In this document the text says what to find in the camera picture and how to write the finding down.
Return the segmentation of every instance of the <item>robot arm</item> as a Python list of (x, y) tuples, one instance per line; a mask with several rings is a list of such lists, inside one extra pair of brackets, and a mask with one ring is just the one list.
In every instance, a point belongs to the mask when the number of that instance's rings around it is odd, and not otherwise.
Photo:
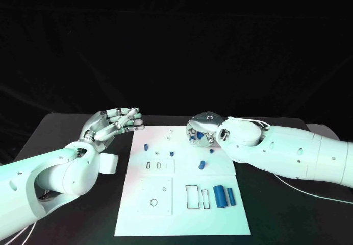
[[(113, 135), (144, 129), (138, 108), (96, 112), (79, 141), (0, 167), (0, 240), (40, 220), (92, 188), (97, 173), (113, 174), (118, 156), (100, 151)], [(37, 186), (48, 193), (37, 198)]]
[(216, 142), (237, 163), (249, 163), (286, 178), (327, 181), (353, 188), (353, 144), (348, 142), (299, 129), (257, 126), (247, 119), (223, 120), (211, 112), (191, 118), (187, 136), (195, 146)]

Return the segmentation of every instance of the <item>black backdrop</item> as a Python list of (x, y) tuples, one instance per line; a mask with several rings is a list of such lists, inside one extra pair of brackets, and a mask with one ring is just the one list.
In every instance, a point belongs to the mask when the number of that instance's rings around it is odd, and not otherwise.
[(47, 113), (115, 107), (298, 117), (353, 139), (347, 17), (207, 1), (44, 4), (0, 7), (1, 163)]

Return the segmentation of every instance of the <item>blue object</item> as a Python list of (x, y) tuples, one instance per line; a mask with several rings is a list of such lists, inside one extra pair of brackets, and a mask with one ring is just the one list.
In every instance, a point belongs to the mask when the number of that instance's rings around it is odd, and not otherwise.
[(195, 137), (197, 137), (197, 139), (200, 139), (203, 137), (203, 133), (197, 131)]
[(200, 165), (198, 165), (198, 169), (203, 169), (204, 168), (204, 161), (200, 161)]
[(224, 194), (223, 186), (221, 185), (214, 186), (213, 192), (216, 197), (217, 208), (224, 208), (227, 206), (227, 203), (226, 203), (226, 194)]
[(233, 191), (231, 191), (231, 188), (226, 188), (226, 191), (227, 191), (227, 197), (229, 197), (230, 205), (234, 206), (234, 199), (233, 199)]

